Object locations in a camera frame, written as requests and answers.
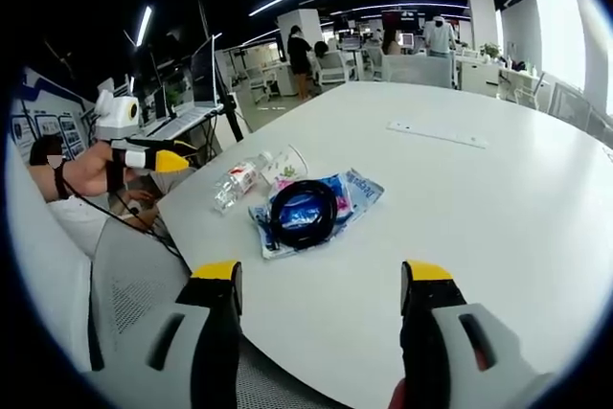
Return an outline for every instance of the display board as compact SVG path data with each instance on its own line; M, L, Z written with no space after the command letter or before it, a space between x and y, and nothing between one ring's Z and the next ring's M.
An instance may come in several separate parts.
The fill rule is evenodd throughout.
M63 139L67 159L78 157L88 146L88 127L81 116L93 103L26 69L14 91L11 108L11 137L27 163L35 139L56 134Z

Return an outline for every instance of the plastic cup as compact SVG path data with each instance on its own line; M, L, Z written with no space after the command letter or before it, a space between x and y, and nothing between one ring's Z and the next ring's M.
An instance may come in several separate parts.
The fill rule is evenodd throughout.
M307 162L293 146L284 148L261 171L262 177L271 186L280 181L298 181L307 177L307 174Z

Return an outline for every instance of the cable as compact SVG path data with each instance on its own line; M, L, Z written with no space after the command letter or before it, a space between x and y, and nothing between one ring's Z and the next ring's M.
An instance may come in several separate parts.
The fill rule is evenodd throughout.
M296 196L318 198L321 206L314 221L297 228L284 227L282 214L287 203ZM280 191L270 207L269 229L274 240L296 249L315 246L326 240L334 229L338 205L334 191L320 181L306 180L290 184Z
M217 115L215 115L215 119L212 122L209 122L209 126L212 126L211 128L211 138L209 140L207 140L207 144L209 146L209 160L207 160L207 162L213 160L213 154L215 156L217 156L217 152L215 150L215 148L213 147L213 137L215 136L215 130L217 128Z
M166 249L167 249L167 250L168 250L168 251L169 251L169 252L170 252L172 255L174 255L175 257L180 258L181 260L183 260L183 261L184 261L183 256L182 256L182 255L181 255L181 253L179 252L178 248L177 248L177 253L175 253L174 251L170 250L170 248L168 247L168 245L167 245L167 244L165 244L165 243L164 243L164 242L161 240L161 238L160 238L160 237L159 237L159 236L158 236L158 235L157 235L155 232L153 232L153 231L151 231L151 232L149 232L149 231L143 231L143 230L139 229L138 227L133 226L133 225L132 225L132 224L130 224L129 222L126 222L125 220L121 219L120 217L115 216L113 213L111 213L110 211L106 210L105 208L103 208L103 207L101 207L101 206L98 206L97 204L95 204L95 203L93 203L93 202L89 201L89 200L88 200L87 198L85 198L83 195L81 195L80 193L78 193L78 192L75 190L75 188L74 188L73 186L71 186L71 185L68 183L68 181L66 181L66 179L63 179L63 181L64 181L64 184L66 184L66 187L68 187L68 189L70 189L70 190L71 190L71 192L72 192L72 193L75 195L75 197L76 197L76 198L79 198L79 199L83 200L85 203L87 203L87 204L88 204L89 206L91 206L92 208L95 208L95 209L97 209L98 211L100 211L100 212L102 212L102 213L104 213L104 214L106 214L106 215L108 215L108 216L110 216L110 217L114 218L115 220L117 220L117 221L119 221L119 222L122 222L122 224L123 224L123 225L127 225L127 226L128 226L128 227L130 227L131 229L134 229L134 230L136 230L136 231L138 231L138 232L141 232L141 233L145 233L145 234L152 235L152 236L153 236L153 237L155 237L155 238L156 238L156 239L157 239L157 240L158 240L160 243L162 243L162 244L164 245L164 247L165 247L165 248L166 248ZM119 195L118 195L118 194L117 194L117 197L118 197L118 198L119 198L119 199L122 201L122 203L124 203L124 201L123 201L123 200L122 200L122 199L119 197ZM136 215L134 215L134 216L135 216L136 218L138 218L138 219L139 219L141 222L143 222L143 220L142 220L142 219L140 219L138 216L136 216Z
M89 147L92 147L94 145L92 130L94 129L94 125L96 124L96 121L99 119L99 117L100 115L98 117L94 116L89 123L89 128L87 130L87 143L89 144Z
M242 120L245 122L245 124L246 124L246 125L247 125L247 127L249 128L249 131L251 131L251 132L253 133L253 128L252 128L252 127L249 125L249 122L247 122L247 121L245 120L245 118L244 118L242 115L240 115L240 114L239 114L239 113L238 113L236 110L234 111L234 113L235 113L236 115L238 115L239 117L241 117L241 118L242 118Z
M134 217L136 217L138 220L141 221L141 223L145 226L145 228L148 227L147 223L144 222L140 216L138 216L138 213L135 213L130 207L127 206L127 203L124 202L124 200L121 198L121 196L117 193L114 192L115 196L117 196L117 198L119 199L119 201L122 202L122 204L124 205L124 207L130 212L131 215L133 215ZM155 233L155 231L153 231L153 227L150 227L148 230L144 231L146 234L152 235L153 237L155 237L160 243L162 243L164 245L164 247L169 251L169 253L173 254L174 256L176 256L177 258L183 258L180 254L175 253L174 251L171 251L170 248L166 245L166 243L164 242L163 238L160 237L159 235L157 235Z

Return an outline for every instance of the plastic bag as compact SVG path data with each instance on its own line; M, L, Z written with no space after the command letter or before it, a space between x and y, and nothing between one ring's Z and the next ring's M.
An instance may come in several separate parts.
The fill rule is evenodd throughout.
M356 170L349 170L333 176L319 179L327 184L336 195L338 214L336 223L330 236L322 243L330 241L351 222L362 217L371 206L383 195L384 189L374 181L365 178ZM273 237L268 223L270 222L270 207L277 193L287 187L291 182L280 183L265 205L253 206L249 208L249 214L258 224L258 233L261 241L261 251L265 259L276 259L291 256L299 251L285 246ZM287 203L281 214L284 227L292 228L301 225L308 225L319 214L320 203L318 198L311 195L298 195Z

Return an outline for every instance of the computer screen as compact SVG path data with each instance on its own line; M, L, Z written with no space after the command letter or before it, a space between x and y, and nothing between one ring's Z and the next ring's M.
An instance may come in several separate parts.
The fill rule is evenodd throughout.
M168 110L166 108L166 92L164 91L164 86L154 93L153 104L155 106L155 119L165 119L168 115Z
M215 75L215 37L204 42L192 55L192 90L195 102L217 100Z
M412 34L401 34L400 45L405 47L413 47L415 45Z

